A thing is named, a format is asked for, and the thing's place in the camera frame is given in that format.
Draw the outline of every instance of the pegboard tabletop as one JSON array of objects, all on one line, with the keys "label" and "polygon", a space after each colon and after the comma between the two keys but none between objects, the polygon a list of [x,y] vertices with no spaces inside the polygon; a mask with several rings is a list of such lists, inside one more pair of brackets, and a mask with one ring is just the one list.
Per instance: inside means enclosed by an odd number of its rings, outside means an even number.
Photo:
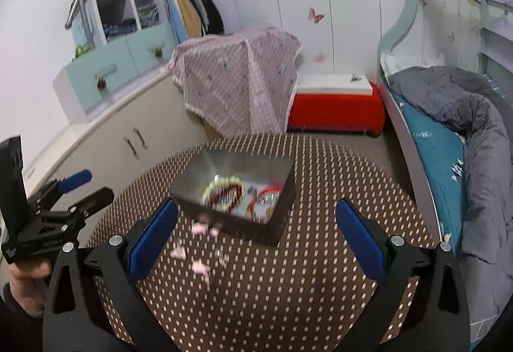
[{"label": "pegboard tabletop", "polygon": [[[389,235],[434,246],[412,200],[378,166],[349,148],[300,134],[239,136],[168,158],[114,200],[90,245],[126,234],[148,217],[203,148],[288,157],[296,163],[297,196],[276,248],[224,233],[193,236],[192,222],[181,212],[150,276],[138,288],[183,352],[333,350],[376,288],[335,223],[335,203],[342,197],[379,221]],[[186,247],[185,260],[170,256],[179,239]],[[226,267],[215,256],[218,249],[229,256]],[[210,285],[192,272],[193,260],[211,267]],[[115,333],[129,341],[106,286],[102,280],[97,284]],[[398,334],[415,287],[416,279],[410,279],[384,340]]]}]

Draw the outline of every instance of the light blue drawer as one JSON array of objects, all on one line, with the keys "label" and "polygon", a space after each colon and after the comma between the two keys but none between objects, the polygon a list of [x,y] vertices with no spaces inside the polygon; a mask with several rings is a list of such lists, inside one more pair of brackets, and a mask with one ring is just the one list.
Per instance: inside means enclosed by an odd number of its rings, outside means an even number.
[{"label": "light blue drawer", "polygon": [[[132,56],[125,38],[96,48],[76,59],[66,67],[71,87],[84,111],[137,77]],[[106,81],[106,88],[99,90],[97,77]]]},{"label": "light blue drawer", "polygon": [[[176,40],[167,22],[127,35],[126,39],[139,74],[169,60],[173,55]],[[162,49],[162,57],[155,50]]]}]

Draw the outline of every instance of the butterfly decal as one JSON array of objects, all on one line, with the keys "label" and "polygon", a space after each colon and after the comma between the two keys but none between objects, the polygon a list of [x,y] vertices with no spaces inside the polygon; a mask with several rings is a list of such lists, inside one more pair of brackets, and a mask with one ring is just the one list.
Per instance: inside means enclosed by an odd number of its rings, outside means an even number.
[{"label": "butterfly decal", "polygon": [[310,21],[314,21],[314,23],[319,23],[324,18],[324,15],[316,15],[314,8],[310,8],[310,12],[308,12],[308,19]]}]

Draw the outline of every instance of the open metal box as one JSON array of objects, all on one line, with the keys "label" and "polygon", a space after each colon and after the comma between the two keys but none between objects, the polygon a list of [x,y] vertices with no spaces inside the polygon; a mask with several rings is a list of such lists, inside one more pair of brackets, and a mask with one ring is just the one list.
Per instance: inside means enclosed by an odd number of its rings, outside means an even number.
[{"label": "open metal box", "polygon": [[[216,177],[231,175],[255,186],[276,186],[282,189],[266,223],[202,205],[203,192],[209,183]],[[192,219],[243,239],[276,246],[296,198],[294,163],[282,157],[269,158],[265,155],[204,149],[194,156],[184,172],[173,181],[171,196]]]}]

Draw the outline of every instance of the pink cloth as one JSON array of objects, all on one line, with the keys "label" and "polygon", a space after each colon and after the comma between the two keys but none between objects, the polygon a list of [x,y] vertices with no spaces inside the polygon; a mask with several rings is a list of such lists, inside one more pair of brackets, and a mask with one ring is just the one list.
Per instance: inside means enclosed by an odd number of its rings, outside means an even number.
[{"label": "pink cloth", "polygon": [[224,137],[285,132],[296,94],[299,41],[264,24],[190,39],[168,68],[185,105]]}]

